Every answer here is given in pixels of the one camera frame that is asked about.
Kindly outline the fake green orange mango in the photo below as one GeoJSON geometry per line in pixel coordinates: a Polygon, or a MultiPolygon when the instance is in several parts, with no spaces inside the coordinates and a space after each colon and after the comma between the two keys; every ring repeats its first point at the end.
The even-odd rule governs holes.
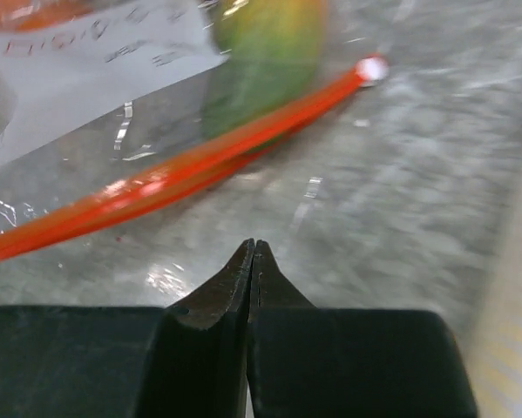
{"type": "Polygon", "coordinates": [[[208,81],[203,138],[219,137],[303,95],[321,59],[328,14],[325,1],[219,1],[212,35],[227,60],[208,81]]]}

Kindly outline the clear zip top bag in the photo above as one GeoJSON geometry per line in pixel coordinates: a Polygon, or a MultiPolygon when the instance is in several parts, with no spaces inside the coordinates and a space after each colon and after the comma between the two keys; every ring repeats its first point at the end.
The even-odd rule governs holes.
{"type": "Polygon", "coordinates": [[[201,129],[219,1],[87,1],[0,30],[0,262],[167,206],[224,179],[389,73],[329,7],[303,95],[213,139],[201,129]]]}

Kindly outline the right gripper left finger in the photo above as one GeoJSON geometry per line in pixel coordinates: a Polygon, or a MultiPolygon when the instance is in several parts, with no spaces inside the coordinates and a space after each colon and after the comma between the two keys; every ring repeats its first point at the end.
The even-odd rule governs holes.
{"type": "Polygon", "coordinates": [[[242,417],[253,257],[169,307],[0,306],[0,417],[242,417]]]}

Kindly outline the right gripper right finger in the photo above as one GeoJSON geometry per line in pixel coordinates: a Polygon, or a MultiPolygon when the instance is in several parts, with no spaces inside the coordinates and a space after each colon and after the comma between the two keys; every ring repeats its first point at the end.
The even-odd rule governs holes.
{"type": "Polygon", "coordinates": [[[258,417],[475,417],[456,339],[436,313],[314,306],[254,249],[247,377],[258,417]]]}

